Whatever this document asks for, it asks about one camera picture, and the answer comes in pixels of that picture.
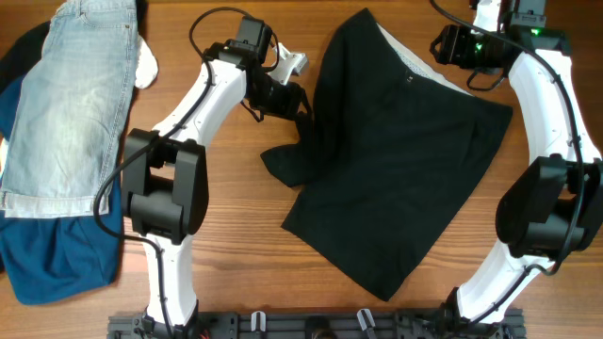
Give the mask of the black shorts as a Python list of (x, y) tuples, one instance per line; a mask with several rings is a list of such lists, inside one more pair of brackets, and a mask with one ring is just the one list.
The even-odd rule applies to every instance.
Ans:
[(391, 299), (491, 165), (513, 111), (404, 60), (363, 9), (324, 53), (314, 114), (266, 150), (299, 195), (283, 228), (381, 300)]

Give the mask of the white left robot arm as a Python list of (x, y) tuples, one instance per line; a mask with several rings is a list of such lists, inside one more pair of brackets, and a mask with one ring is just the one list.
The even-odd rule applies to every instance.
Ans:
[(248, 102), (293, 120), (307, 102), (291, 81), (306, 54), (280, 42), (216, 42), (202, 53), (199, 76), (182, 102), (153, 130), (132, 130), (122, 168), (122, 210), (147, 258), (151, 298), (132, 332), (140, 338), (199, 338), (192, 283), (192, 238), (208, 207), (206, 148), (231, 111)]

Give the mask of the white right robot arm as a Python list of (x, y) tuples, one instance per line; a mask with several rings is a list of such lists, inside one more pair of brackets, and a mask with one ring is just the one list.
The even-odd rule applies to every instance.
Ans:
[(430, 51), (437, 62), (473, 73), (501, 69), (528, 137), (530, 164), (497, 206), (497, 242), (435, 321), (450, 337), (490, 335), (534, 278), (554, 275), (571, 252), (591, 244), (602, 225), (602, 155), (580, 115), (571, 48), (561, 30), (449, 24)]

